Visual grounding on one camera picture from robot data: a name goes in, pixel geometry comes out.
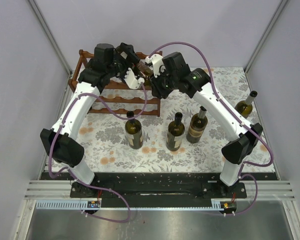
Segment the marble tabletop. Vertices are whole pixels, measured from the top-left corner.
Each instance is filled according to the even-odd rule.
[[[221,94],[235,106],[245,99],[249,86],[242,67],[215,67],[212,69],[215,84]],[[116,96],[132,99],[145,98],[143,91],[105,89],[101,96]],[[109,103],[113,109],[141,109],[143,104]],[[102,103],[94,103],[94,109],[101,109]],[[146,110],[155,109],[156,105],[147,105]],[[167,99],[161,100],[160,117],[142,115],[138,120],[143,129],[143,146],[132,149],[125,136],[125,121],[112,114],[89,113],[83,120],[76,141],[85,148],[88,166],[94,172],[221,172],[225,158],[221,148],[229,141],[218,122],[207,112],[208,124],[201,140],[191,144],[186,136],[178,151],[171,152],[166,148],[168,124],[176,112],[183,114],[182,122],[188,130],[191,117],[199,111],[200,105],[186,94],[173,91]],[[248,117],[253,124],[260,122],[255,107]],[[267,149],[259,142],[247,158],[251,162],[264,164],[269,161]],[[52,170],[56,172],[61,164],[53,162]],[[244,172],[274,172],[274,166],[255,167],[247,165]]]

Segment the dark bottle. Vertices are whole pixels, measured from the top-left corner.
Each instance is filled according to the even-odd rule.
[[[235,110],[242,115],[245,119],[249,117],[252,112],[252,102],[254,101],[255,97],[258,95],[256,91],[251,91],[249,96],[246,100],[240,101],[235,105]]]
[[[128,111],[126,113],[126,116],[128,118],[132,118],[134,116],[133,111]],[[137,119],[131,119],[126,121],[125,126],[125,134],[126,138],[128,139],[129,145],[133,149],[139,149],[142,147],[143,142],[143,136],[142,136],[142,127],[141,122],[139,122]]]
[[[185,133],[185,125],[181,120],[182,113],[177,112],[174,116],[174,121],[170,122],[168,126],[166,147],[172,152],[177,151],[180,148]]]
[[[196,113],[191,118],[186,139],[192,144],[199,142],[202,134],[204,133],[204,130],[208,124],[206,113],[207,110],[201,106],[199,113]]]

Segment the table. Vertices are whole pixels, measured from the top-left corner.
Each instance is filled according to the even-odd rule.
[[[215,67],[211,70],[218,90],[233,106],[248,96],[250,89],[242,67]],[[150,91],[147,94],[148,98],[152,98]],[[143,91],[117,89],[105,89],[101,96],[145,98]],[[134,110],[141,109],[143,104],[109,103],[109,106],[114,110]],[[103,105],[95,102],[92,107],[101,109]],[[151,111],[155,107],[147,105],[146,110]],[[143,129],[143,146],[138,150],[128,145],[124,130],[126,121],[112,114],[88,114],[82,122],[76,141],[85,148],[86,162],[94,172],[221,172],[225,161],[221,149],[229,141],[221,126],[209,113],[206,114],[208,125],[199,143],[191,144],[184,136],[178,151],[170,152],[166,148],[168,124],[174,119],[175,113],[183,114],[182,122],[188,130],[191,117],[199,112],[199,107],[186,94],[173,91],[167,99],[162,99],[160,117],[144,115],[138,118]],[[252,123],[260,122],[255,106],[248,120]],[[267,149],[260,142],[248,157],[249,161],[258,164],[265,164],[269,159]],[[52,170],[56,172],[61,167],[61,164],[53,162]],[[273,165],[247,165],[243,169],[243,172],[274,171]]]

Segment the wine bottle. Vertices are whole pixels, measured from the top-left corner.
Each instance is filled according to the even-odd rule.
[[[237,112],[240,113],[245,119],[251,114],[253,109],[252,102],[254,101],[257,95],[258,93],[256,91],[251,91],[246,100],[238,102],[237,105],[234,107],[235,110],[237,110]]]
[[[204,130],[208,124],[206,113],[207,110],[201,106],[199,113],[196,113],[191,118],[186,139],[192,144],[199,142],[202,134],[204,133]]]
[[[181,122],[182,116],[181,112],[177,112],[174,121],[170,122],[168,126],[166,147],[172,152],[180,148],[185,133],[185,125]]]
[[[133,111],[128,111],[126,116],[128,118],[132,118],[134,116]],[[143,136],[142,136],[142,126],[141,122],[137,119],[131,119],[126,121],[125,123],[125,134],[128,139],[129,146],[133,149],[139,149],[143,145]]]

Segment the wall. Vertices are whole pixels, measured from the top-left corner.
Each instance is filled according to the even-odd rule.
[[[150,54],[172,41],[196,45],[211,66],[245,66],[280,0],[36,0],[63,55],[74,69],[79,49],[121,42]],[[191,67],[204,65],[186,46]]]
[[[29,180],[38,177],[42,128],[56,120],[67,74],[25,0],[0,0],[0,240]]]
[[[248,73],[279,173],[300,209],[300,0],[290,1]]]

